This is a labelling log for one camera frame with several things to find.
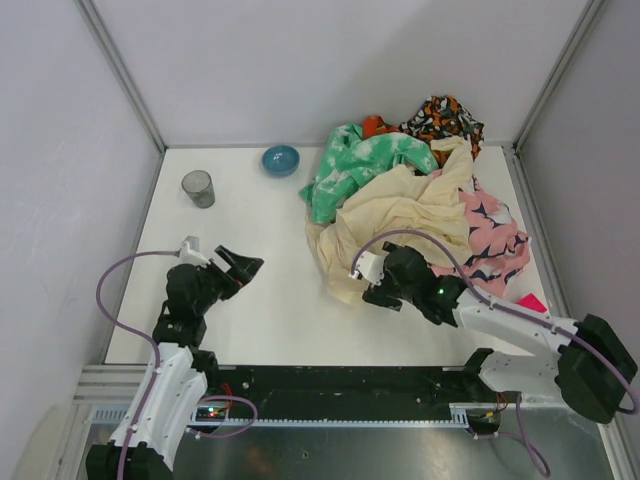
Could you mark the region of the cream yellow cloth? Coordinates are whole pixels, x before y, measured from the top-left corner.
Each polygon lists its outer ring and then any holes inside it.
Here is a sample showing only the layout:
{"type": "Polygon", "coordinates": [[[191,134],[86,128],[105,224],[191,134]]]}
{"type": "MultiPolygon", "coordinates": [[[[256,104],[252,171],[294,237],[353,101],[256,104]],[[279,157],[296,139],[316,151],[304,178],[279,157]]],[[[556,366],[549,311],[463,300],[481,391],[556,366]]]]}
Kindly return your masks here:
{"type": "Polygon", "coordinates": [[[405,165],[382,173],[351,196],[333,223],[306,219],[307,241],[326,275],[328,291],[351,305],[362,302],[366,284],[349,277],[357,251],[378,235],[401,229],[426,233],[462,264],[472,256],[469,223],[459,189],[473,174],[468,140],[449,137],[431,143],[447,160],[442,169],[416,176],[405,165]]]}

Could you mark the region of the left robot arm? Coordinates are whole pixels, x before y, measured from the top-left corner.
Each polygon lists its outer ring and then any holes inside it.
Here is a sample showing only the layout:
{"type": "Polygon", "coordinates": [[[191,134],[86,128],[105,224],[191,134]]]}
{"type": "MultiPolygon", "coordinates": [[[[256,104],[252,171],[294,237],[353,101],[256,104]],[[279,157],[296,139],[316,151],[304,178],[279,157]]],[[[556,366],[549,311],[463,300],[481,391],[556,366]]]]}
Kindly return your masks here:
{"type": "Polygon", "coordinates": [[[200,254],[182,254],[168,271],[166,299],[152,334],[135,333],[151,346],[143,380],[109,441],[90,448],[88,478],[172,478],[192,413],[208,388],[221,383],[215,354],[200,347],[205,315],[251,282],[264,263],[223,246],[215,252],[228,269],[200,254]]]}

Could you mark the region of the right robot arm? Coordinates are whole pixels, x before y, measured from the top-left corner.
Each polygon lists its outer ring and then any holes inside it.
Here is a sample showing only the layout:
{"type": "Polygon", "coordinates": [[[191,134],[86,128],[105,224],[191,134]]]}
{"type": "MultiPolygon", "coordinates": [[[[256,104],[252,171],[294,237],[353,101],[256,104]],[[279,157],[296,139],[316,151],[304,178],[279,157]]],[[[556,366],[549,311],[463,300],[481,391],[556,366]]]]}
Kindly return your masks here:
{"type": "Polygon", "coordinates": [[[493,336],[518,348],[480,348],[460,366],[223,366],[221,383],[266,422],[374,424],[445,421],[458,404],[529,394],[607,424],[638,367],[611,326],[577,321],[499,299],[455,275],[434,274],[415,249],[392,243],[358,253],[353,274],[365,302],[393,311],[411,305],[437,325],[493,336]]]}

